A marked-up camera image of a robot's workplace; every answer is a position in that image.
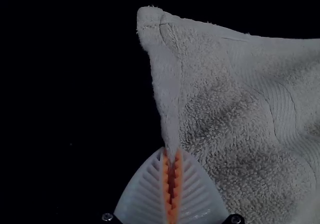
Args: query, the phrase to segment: screw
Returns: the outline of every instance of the screw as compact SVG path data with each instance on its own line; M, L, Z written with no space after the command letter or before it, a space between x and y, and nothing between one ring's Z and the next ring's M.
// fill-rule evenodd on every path
M239 216L235 215L231 218L231 223L232 224L239 224L239 223L241 223L241 218Z
M114 215L110 214L110 213L105 213L102 215L102 220L103 221L111 221L114 218Z

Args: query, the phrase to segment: white towel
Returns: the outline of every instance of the white towel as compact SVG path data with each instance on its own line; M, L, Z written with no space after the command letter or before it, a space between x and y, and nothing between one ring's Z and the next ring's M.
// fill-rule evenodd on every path
M153 7L139 9L137 30L170 156L181 146L196 157L249 224L319 224L320 39L251 36Z

